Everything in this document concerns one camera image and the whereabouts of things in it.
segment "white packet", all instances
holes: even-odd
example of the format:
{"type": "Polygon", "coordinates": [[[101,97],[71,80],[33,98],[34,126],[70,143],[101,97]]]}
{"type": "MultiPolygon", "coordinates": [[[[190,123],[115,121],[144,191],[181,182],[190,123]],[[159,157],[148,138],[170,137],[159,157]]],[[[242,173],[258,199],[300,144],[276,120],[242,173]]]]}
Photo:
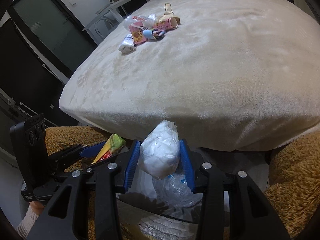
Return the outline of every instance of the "white packet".
{"type": "Polygon", "coordinates": [[[124,38],[124,40],[121,42],[118,50],[121,51],[124,54],[128,54],[128,53],[133,52],[133,51],[136,50],[136,46],[134,44],[134,40],[133,40],[131,34],[128,34],[124,38]]]}
{"type": "Polygon", "coordinates": [[[180,144],[174,122],[163,120],[140,146],[138,166],[157,179],[173,174],[179,164],[180,144]]]}

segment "snack wrapper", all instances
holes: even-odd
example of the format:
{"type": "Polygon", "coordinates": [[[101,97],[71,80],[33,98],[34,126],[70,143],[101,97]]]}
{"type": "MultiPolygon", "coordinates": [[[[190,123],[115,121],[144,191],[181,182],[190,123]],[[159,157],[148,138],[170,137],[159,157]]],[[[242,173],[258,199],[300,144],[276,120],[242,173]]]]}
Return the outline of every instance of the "snack wrapper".
{"type": "Polygon", "coordinates": [[[172,29],[176,29],[177,27],[178,27],[178,23],[175,18],[169,18],[153,25],[154,29],[158,29],[161,31],[172,30],[172,29]]]}
{"type": "Polygon", "coordinates": [[[144,30],[142,34],[144,37],[146,37],[149,40],[159,41],[163,39],[165,35],[165,31],[151,29],[151,30],[144,30]]]}
{"type": "Polygon", "coordinates": [[[129,29],[135,44],[140,44],[147,41],[147,38],[142,34],[145,30],[142,22],[135,22],[133,25],[129,26],[129,29]]]}
{"type": "Polygon", "coordinates": [[[94,159],[92,164],[103,161],[106,158],[115,155],[121,151],[121,149],[125,146],[125,140],[123,140],[119,135],[113,133],[108,141],[106,141],[103,148],[98,153],[97,157],[94,159]]]}
{"type": "Polygon", "coordinates": [[[124,40],[122,41],[122,43],[119,46],[119,51],[121,51],[124,54],[128,54],[132,51],[136,50],[136,46],[134,44],[134,40],[132,38],[131,34],[128,34],[124,40]]]}

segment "yellow snack wrapper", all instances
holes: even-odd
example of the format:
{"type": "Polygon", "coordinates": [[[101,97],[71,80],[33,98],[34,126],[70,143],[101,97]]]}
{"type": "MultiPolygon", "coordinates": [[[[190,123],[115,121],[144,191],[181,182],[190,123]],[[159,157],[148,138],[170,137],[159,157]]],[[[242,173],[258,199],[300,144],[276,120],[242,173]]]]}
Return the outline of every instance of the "yellow snack wrapper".
{"type": "Polygon", "coordinates": [[[98,161],[105,160],[106,158],[109,158],[114,154],[117,154],[124,146],[125,140],[123,140],[119,135],[115,133],[111,134],[108,141],[106,141],[103,148],[100,150],[92,164],[98,161]]]}

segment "plastic bag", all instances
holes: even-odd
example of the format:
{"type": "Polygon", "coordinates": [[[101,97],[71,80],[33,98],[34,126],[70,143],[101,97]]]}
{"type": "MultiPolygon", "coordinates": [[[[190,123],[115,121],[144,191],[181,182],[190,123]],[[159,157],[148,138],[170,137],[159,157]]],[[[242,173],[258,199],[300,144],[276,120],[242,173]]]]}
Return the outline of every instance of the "plastic bag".
{"type": "Polygon", "coordinates": [[[156,23],[157,17],[154,14],[150,14],[149,17],[145,17],[142,15],[129,15],[126,19],[124,19],[123,27],[130,31],[129,26],[134,25],[136,22],[142,22],[143,27],[146,29],[152,29],[153,25],[156,23]]]}
{"type": "Polygon", "coordinates": [[[176,207],[191,207],[202,200],[202,193],[191,192],[183,172],[164,179],[153,178],[152,185],[160,199],[176,207]]]}
{"type": "Polygon", "coordinates": [[[180,160],[180,144],[174,122],[163,120],[140,146],[139,167],[157,179],[173,174],[180,160]]]}

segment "bed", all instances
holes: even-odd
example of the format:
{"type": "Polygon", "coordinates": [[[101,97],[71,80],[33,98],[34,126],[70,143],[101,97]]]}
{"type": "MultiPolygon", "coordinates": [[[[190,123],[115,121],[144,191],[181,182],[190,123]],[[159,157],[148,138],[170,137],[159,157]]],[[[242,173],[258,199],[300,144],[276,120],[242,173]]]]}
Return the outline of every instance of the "bed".
{"type": "Polygon", "coordinates": [[[123,23],[79,66],[60,109],[128,139],[163,119],[193,147],[264,151],[320,128],[320,26],[286,0],[151,0],[181,18],[163,40],[118,51],[123,23]]]}

